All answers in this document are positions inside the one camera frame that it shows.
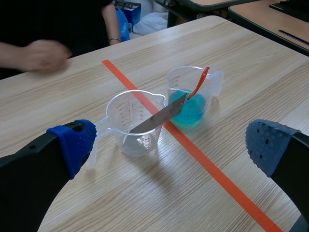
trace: wood grain surface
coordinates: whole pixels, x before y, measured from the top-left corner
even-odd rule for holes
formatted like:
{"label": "wood grain surface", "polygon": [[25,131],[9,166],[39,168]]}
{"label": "wood grain surface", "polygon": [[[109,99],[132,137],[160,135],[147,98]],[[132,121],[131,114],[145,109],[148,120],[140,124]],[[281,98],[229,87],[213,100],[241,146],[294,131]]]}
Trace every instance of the wood grain surface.
{"label": "wood grain surface", "polygon": [[[309,59],[222,18],[208,16],[69,60],[50,75],[0,81],[0,155],[18,151],[47,128],[98,121],[126,90],[101,63],[111,60],[139,89],[167,95],[177,66],[225,72],[219,98],[194,125],[178,125],[282,230],[299,211],[250,160],[248,123],[264,118],[309,134]],[[158,152],[132,158],[113,136],[98,146],[95,170],[83,167],[48,210],[41,232],[260,232],[262,228],[162,129]]]}
{"label": "wood grain surface", "polygon": [[278,2],[278,0],[260,0],[231,6],[230,10],[299,46],[309,49],[308,45],[279,32],[279,30],[283,30],[309,42],[308,23],[269,7],[269,5]]}
{"label": "wood grain surface", "polygon": [[[212,6],[222,3],[228,3],[229,6],[239,4],[239,0],[189,0],[195,4],[201,5],[201,6]],[[250,2],[255,0],[242,0],[241,3],[244,2]]]}

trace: blue liquid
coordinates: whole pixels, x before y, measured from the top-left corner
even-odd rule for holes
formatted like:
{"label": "blue liquid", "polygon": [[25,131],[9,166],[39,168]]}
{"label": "blue liquid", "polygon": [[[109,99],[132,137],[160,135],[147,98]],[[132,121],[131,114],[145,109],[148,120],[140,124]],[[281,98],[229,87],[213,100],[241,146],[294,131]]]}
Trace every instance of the blue liquid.
{"label": "blue liquid", "polygon": [[[186,93],[185,91],[181,90],[177,90],[176,92],[172,93],[169,96],[169,104],[175,101],[176,99],[180,98],[185,93]],[[173,120],[182,123],[194,123],[196,121],[199,121],[203,117],[205,111],[206,111],[205,98],[201,94],[196,94],[193,98],[191,98],[183,105],[181,113],[175,116]]]}

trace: orange tape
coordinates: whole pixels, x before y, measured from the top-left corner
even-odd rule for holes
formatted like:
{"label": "orange tape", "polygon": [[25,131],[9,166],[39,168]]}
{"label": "orange tape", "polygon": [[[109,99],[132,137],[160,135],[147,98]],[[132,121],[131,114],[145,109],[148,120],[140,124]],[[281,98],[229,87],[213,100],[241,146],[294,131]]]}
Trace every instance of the orange tape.
{"label": "orange tape", "polygon": [[[103,64],[121,81],[129,90],[136,86],[124,76],[109,60]],[[158,112],[156,107],[144,96],[138,96],[148,111],[152,114]],[[173,123],[166,122],[164,127],[178,140],[178,142],[202,165],[207,172],[237,201],[237,203],[266,231],[282,232],[282,230],[244,194],[203,152],[195,146]]]}

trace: plastic measuring cup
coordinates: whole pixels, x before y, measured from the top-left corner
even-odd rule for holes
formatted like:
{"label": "plastic measuring cup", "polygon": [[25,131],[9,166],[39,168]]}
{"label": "plastic measuring cup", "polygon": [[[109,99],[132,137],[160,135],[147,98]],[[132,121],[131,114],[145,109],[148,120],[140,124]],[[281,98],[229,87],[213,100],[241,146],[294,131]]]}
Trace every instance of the plastic measuring cup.
{"label": "plastic measuring cup", "polygon": [[[184,93],[187,93],[188,97],[197,87],[204,69],[195,66],[181,66],[170,70],[166,76],[169,89],[169,104]],[[211,67],[197,94],[183,105],[181,113],[175,116],[173,120],[183,123],[194,123],[200,120],[205,114],[210,98],[220,94],[223,79],[224,73],[215,71]]]}
{"label": "plastic measuring cup", "polygon": [[[105,118],[94,123],[97,137],[87,160],[89,167],[93,167],[96,162],[97,143],[111,133],[114,133],[121,151],[130,156],[143,156],[157,147],[162,126],[145,133],[129,133],[131,129],[152,116],[139,100],[145,97],[158,110],[166,106],[164,95],[143,90],[129,90],[110,100],[106,107]],[[130,138],[130,143],[125,143],[129,136],[136,139]]]}

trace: measuring cup handle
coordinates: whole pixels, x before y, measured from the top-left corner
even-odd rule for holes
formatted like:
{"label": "measuring cup handle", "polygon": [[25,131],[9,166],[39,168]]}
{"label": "measuring cup handle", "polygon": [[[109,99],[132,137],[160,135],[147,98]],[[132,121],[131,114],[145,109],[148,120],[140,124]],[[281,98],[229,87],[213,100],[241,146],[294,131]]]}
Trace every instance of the measuring cup handle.
{"label": "measuring cup handle", "polygon": [[104,137],[110,135],[114,132],[114,129],[110,128],[110,124],[108,122],[108,118],[105,117],[104,119],[94,123],[97,129],[97,137],[93,143],[92,151],[90,152],[89,158],[87,160],[88,168],[93,168],[96,163],[97,159],[97,143]]}
{"label": "measuring cup handle", "polygon": [[224,80],[224,72],[223,71],[215,71],[211,75],[207,77],[212,82],[212,95],[218,97],[222,90],[223,80]]}

